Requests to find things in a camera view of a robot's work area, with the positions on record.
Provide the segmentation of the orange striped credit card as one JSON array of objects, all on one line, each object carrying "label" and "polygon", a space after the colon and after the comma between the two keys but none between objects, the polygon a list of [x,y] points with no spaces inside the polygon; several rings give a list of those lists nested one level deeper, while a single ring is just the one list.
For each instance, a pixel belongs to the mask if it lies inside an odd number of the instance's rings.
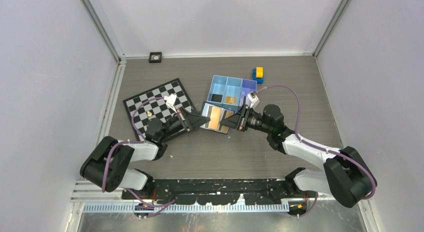
[{"label": "orange striped credit card", "polygon": [[223,118],[228,118],[233,114],[234,112],[232,110],[222,107],[208,106],[206,115],[210,118],[210,122],[208,122],[205,127],[215,132],[228,133],[229,128],[221,125],[221,120]]}]

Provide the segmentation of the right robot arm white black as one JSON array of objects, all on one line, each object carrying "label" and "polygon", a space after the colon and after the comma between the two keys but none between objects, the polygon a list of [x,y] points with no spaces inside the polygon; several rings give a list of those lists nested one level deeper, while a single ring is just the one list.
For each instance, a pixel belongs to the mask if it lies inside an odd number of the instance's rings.
[{"label": "right robot arm white black", "polygon": [[377,180],[356,149],[328,147],[300,136],[285,125],[277,105],[266,105],[262,113],[244,106],[222,119],[221,124],[242,132],[249,128],[264,132],[273,150],[303,159],[320,169],[319,172],[302,169],[290,176],[285,190],[292,197],[315,191],[330,194],[341,205],[351,208],[375,193]]}]

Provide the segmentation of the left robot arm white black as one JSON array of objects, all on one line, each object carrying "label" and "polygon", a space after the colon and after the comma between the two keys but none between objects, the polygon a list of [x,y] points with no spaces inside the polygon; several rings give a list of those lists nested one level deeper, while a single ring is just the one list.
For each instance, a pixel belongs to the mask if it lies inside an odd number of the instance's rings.
[{"label": "left robot arm white black", "polygon": [[104,137],[80,168],[80,176],[97,185],[103,192],[117,188],[133,189],[142,199],[153,194],[152,177],[139,169],[130,169],[135,161],[154,161],[163,157],[170,137],[181,131],[191,132],[210,121],[200,112],[178,108],[176,115],[162,122],[152,118],[147,123],[143,141],[123,141]]}]

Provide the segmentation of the orange square item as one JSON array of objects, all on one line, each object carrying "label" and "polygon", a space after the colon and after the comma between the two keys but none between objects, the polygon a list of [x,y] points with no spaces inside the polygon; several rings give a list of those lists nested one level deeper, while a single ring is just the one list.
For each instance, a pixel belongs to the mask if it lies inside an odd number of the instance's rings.
[{"label": "orange square item", "polygon": [[226,96],[225,103],[235,105],[237,103],[237,98],[233,96]]}]

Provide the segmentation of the black square item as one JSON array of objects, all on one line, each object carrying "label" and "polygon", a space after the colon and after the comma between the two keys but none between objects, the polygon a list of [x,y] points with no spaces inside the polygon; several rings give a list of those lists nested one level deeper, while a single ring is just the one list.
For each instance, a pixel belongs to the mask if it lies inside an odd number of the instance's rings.
[{"label": "black square item", "polygon": [[221,94],[212,94],[211,95],[211,101],[212,102],[217,102],[217,103],[221,103],[222,102],[222,95]]}]

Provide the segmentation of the light blue bin middle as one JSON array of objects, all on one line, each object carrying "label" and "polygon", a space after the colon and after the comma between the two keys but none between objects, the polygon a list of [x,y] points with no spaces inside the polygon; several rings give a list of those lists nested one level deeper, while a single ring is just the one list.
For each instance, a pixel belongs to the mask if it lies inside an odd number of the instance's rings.
[{"label": "light blue bin middle", "polygon": [[[223,98],[223,104],[222,106],[226,109],[232,110],[234,112],[239,110],[239,99],[240,99],[240,93],[241,93],[241,85],[242,85],[242,79],[241,78],[234,78],[234,77],[228,77],[227,84],[226,84],[226,90]],[[226,96],[233,96],[236,97],[236,104],[226,104]]]}]

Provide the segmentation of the light blue bin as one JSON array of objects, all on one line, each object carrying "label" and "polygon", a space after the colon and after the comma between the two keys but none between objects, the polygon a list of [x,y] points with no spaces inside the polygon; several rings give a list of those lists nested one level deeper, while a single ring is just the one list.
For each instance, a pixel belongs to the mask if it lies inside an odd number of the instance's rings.
[{"label": "light blue bin", "polygon": [[[227,76],[220,76],[220,75],[214,75],[213,76],[212,82],[211,82],[211,85],[210,85],[210,89],[209,89],[209,92],[208,92],[208,97],[207,97],[207,100],[206,100],[208,103],[212,103],[212,104],[215,104],[215,105],[218,105],[218,106],[222,106],[225,91],[226,91],[226,86],[227,86],[227,80],[228,80]],[[222,95],[221,103],[212,102],[211,101],[212,94],[221,94]]]},{"label": "light blue bin", "polygon": [[[240,93],[241,93],[241,85],[242,85],[242,79],[241,78],[234,78],[234,77],[228,77],[227,84],[226,84],[226,90],[223,98],[223,104],[222,106],[226,109],[232,110],[234,112],[239,110],[239,99],[240,99]],[[233,96],[236,97],[236,104],[226,104],[226,96]]]}]

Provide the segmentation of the light blue bin left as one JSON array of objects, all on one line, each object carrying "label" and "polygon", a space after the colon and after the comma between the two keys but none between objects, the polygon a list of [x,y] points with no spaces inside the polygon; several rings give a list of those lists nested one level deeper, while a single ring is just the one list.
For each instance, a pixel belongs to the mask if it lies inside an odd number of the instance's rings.
[{"label": "light blue bin left", "polygon": [[[215,104],[215,105],[218,105],[218,106],[222,106],[225,91],[226,91],[226,86],[227,86],[227,80],[228,80],[227,76],[220,76],[220,75],[214,75],[213,76],[212,82],[211,82],[211,85],[210,85],[210,89],[209,89],[209,92],[208,92],[208,97],[207,97],[207,100],[206,100],[208,103],[212,103],[212,104]],[[212,94],[221,94],[222,95],[221,103],[212,102],[211,101]]]}]

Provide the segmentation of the purple bin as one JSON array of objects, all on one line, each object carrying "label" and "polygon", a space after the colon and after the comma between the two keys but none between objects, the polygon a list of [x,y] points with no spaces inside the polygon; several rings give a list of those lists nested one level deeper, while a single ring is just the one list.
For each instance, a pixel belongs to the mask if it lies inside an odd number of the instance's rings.
[{"label": "purple bin", "polygon": [[255,80],[249,80],[249,79],[242,79],[241,83],[241,90],[240,90],[240,97],[239,97],[239,108],[241,108],[243,105],[251,105],[251,100],[248,98],[248,94],[250,92],[255,92],[257,89],[257,81]]}]

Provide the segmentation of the black white chessboard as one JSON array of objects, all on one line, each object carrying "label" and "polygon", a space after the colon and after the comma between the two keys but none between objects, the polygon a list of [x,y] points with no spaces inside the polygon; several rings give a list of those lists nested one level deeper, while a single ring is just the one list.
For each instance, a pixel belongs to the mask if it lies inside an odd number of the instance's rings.
[{"label": "black white chessboard", "polygon": [[[195,107],[179,78],[175,78],[123,100],[123,105],[136,140],[141,140],[140,133],[143,135],[146,134],[147,123],[151,119],[158,118],[161,122],[165,123],[175,115],[175,112],[166,106],[166,102],[163,99],[150,101],[141,108],[139,106],[152,98],[163,98],[170,94],[177,95],[175,107],[184,107],[189,112]],[[152,112],[151,117],[147,116],[147,111]]]}]

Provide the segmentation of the blue yellow toy blocks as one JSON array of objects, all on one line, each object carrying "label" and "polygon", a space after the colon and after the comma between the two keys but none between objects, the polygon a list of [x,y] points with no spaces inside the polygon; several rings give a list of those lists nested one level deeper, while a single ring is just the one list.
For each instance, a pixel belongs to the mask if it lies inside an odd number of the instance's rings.
[{"label": "blue yellow toy blocks", "polygon": [[262,84],[264,82],[263,67],[256,67],[252,70],[252,79],[256,81],[258,84]]}]

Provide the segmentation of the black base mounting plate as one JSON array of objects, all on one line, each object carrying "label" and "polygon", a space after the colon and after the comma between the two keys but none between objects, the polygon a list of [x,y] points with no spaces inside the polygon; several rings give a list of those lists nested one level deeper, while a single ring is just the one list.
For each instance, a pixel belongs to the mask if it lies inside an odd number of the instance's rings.
[{"label": "black base mounting plate", "polygon": [[301,191],[293,182],[276,178],[260,179],[154,179],[141,190],[125,191],[123,199],[138,196],[159,204],[174,201],[178,205],[233,205],[243,199],[246,205],[279,204],[281,199],[305,201],[316,192]]}]

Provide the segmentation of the small black square box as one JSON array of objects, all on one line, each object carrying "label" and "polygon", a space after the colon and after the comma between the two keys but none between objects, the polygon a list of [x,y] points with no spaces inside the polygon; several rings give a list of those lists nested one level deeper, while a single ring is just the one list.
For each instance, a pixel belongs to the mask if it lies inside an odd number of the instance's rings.
[{"label": "small black square box", "polygon": [[161,63],[163,54],[162,52],[150,52],[148,62],[149,63]]}]

